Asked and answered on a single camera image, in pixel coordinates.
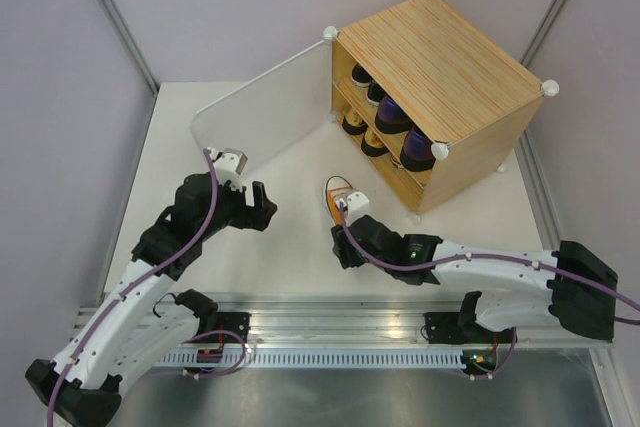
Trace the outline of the orange canvas sneaker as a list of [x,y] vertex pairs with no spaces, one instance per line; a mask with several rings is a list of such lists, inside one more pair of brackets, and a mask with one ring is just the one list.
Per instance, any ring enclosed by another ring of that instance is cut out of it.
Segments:
[[324,199],[330,217],[336,225],[341,224],[339,200],[353,190],[352,184],[342,176],[329,177],[324,184]]
[[393,154],[390,155],[390,161],[395,168],[404,169],[404,165],[401,163],[400,159],[395,155]]

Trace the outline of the purple loafer shoe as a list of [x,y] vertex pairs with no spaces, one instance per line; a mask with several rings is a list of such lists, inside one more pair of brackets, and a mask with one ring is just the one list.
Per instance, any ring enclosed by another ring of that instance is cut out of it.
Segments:
[[387,135],[407,132],[413,126],[410,117],[389,95],[385,95],[380,101],[374,122],[376,128]]
[[410,172],[431,170],[435,157],[431,151],[433,142],[414,125],[407,133],[400,153],[402,166]]

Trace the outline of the gold heeled shoe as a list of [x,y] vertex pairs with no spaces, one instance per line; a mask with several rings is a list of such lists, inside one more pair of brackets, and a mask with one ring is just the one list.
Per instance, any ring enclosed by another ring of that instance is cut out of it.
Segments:
[[363,135],[368,129],[367,123],[354,108],[350,108],[343,115],[341,127],[347,134],[351,136]]
[[364,132],[360,148],[366,156],[371,158],[381,157],[389,152],[389,149],[371,128]]

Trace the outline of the wooden two-shelf shoe cabinet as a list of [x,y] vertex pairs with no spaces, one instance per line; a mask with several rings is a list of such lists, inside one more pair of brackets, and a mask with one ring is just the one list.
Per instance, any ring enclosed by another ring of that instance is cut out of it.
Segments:
[[[331,108],[354,108],[389,152],[373,165],[409,211],[423,214],[498,170],[544,99],[558,94],[444,0],[406,0],[346,27],[328,26]],[[433,142],[431,170],[395,168],[404,139],[375,126],[377,106],[350,73],[359,63]]]

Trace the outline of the black canvas sneaker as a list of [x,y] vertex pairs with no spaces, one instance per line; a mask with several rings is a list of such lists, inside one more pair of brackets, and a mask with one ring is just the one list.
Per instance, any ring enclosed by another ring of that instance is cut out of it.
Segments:
[[356,63],[350,73],[351,82],[360,88],[368,88],[371,84],[371,75],[359,64]]
[[385,95],[384,89],[377,82],[372,81],[367,88],[366,100],[369,104],[378,106]]

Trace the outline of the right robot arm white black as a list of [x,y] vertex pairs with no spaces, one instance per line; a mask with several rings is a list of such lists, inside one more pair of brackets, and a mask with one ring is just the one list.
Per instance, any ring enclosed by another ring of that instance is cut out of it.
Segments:
[[342,268],[374,265],[410,286],[463,292],[459,335],[478,342],[513,327],[555,326],[610,342],[618,276],[578,242],[554,251],[499,252],[426,234],[401,235],[369,215],[331,229]]

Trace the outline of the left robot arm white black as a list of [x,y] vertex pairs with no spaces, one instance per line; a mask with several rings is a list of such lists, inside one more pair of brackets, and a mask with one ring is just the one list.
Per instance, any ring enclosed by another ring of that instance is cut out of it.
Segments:
[[214,301],[193,289],[176,295],[143,333],[134,331],[201,256],[206,240],[226,227],[263,231],[276,211],[259,181],[236,189],[208,173],[186,177],[93,317],[53,359],[28,367],[25,377],[47,407],[47,425],[108,425],[130,387],[183,343],[231,339],[246,349],[248,317],[235,314],[228,323]]

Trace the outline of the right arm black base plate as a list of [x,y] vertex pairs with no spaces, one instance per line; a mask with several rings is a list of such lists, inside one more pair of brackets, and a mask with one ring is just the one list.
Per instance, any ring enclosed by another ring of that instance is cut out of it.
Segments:
[[467,338],[458,325],[457,312],[427,312],[423,314],[421,335],[434,345],[463,345]]

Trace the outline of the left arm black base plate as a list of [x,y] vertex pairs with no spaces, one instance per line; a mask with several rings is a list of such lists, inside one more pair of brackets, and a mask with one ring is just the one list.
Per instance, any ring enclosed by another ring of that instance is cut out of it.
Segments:
[[220,334],[219,330],[226,330],[237,334],[243,341],[247,340],[250,331],[251,314],[248,312],[216,312],[206,320],[200,321],[197,334],[205,334],[197,343],[214,344],[239,344],[239,341],[230,335]]

